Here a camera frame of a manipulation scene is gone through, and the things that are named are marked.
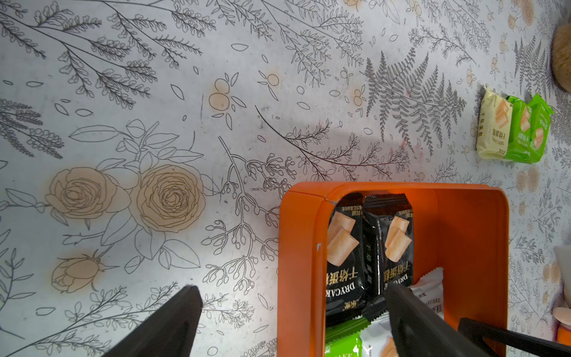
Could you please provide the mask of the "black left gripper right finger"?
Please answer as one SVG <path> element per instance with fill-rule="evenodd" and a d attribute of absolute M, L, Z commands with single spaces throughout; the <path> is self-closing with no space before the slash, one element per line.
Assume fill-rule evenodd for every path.
<path fill-rule="evenodd" d="M 390 283 L 385 300 L 400 357 L 486 355 L 422 303 L 409 288 Z"/>

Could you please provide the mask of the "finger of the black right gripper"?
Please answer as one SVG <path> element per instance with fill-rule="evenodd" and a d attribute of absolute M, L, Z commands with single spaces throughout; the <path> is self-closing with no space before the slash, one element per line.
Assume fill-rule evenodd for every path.
<path fill-rule="evenodd" d="M 570 346 L 501 329 L 470 318 L 460 320 L 458 332 L 489 356 L 499 356 L 499 354 L 489 346 L 488 342 L 515 347 L 536 356 L 570 356 Z"/>

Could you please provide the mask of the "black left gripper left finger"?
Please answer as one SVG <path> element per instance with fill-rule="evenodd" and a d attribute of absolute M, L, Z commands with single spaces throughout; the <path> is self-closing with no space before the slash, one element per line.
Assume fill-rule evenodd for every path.
<path fill-rule="evenodd" d="M 183 287 L 106 356 L 189 356 L 202 307 L 199 288 Z"/>

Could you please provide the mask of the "white cookie packet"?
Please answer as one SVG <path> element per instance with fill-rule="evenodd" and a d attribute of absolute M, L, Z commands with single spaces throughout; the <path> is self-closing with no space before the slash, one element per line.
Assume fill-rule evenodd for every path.
<path fill-rule="evenodd" d="M 444 269 L 435 268 L 410 287 L 412 293 L 441 319 L 444 318 Z M 390 314 L 383 299 L 364 314 L 371 324 L 360 332 L 363 356 L 398 356 L 390 327 Z"/>

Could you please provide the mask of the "black cookie packet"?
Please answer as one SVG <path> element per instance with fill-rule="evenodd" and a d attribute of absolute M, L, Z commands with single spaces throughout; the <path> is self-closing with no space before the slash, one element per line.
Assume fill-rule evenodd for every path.
<path fill-rule="evenodd" d="M 345 196 L 335 207 L 327 229 L 326 326 L 358 315 L 366 303 L 363 203 L 360 193 Z"/>
<path fill-rule="evenodd" d="M 413 208 L 403 193 L 364 199 L 362 237 L 366 300 L 363 316 L 372 322 L 387 310 L 385 291 L 391 283 L 413 283 Z"/>

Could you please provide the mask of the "orange storage box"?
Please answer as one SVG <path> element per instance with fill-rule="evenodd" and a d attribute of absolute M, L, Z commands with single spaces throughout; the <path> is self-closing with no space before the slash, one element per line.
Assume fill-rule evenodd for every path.
<path fill-rule="evenodd" d="M 417 182 L 295 184 L 280 205 L 277 296 L 279 356 L 322 356 L 325 348 L 327 229 L 351 193 L 403 193 L 414 213 L 413 276 L 444 270 L 444 316 L 508 323 L 509 203 L 496 187 Z"/>

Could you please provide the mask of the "green cookie packet top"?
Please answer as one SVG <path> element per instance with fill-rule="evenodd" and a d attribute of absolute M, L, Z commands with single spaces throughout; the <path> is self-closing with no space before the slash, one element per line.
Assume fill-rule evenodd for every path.
<path fill-rule="evenodd" d="M 512 119 L 508 149 L 504 156 L 512 162 L 529 163 L 531 153 L 531 114 L 532 108 L 520 98 L 508 96 L 512 104 Z"/>

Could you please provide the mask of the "yellow cookie packet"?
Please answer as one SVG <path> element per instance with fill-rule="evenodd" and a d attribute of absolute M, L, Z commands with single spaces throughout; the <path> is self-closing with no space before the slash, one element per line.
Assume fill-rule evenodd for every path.
<path fill-rule="evenodd" d="M 480 105 L 477 153 L 482 159 L 504 159 L 509 147 L 513 105 L 486 89 Z"/>

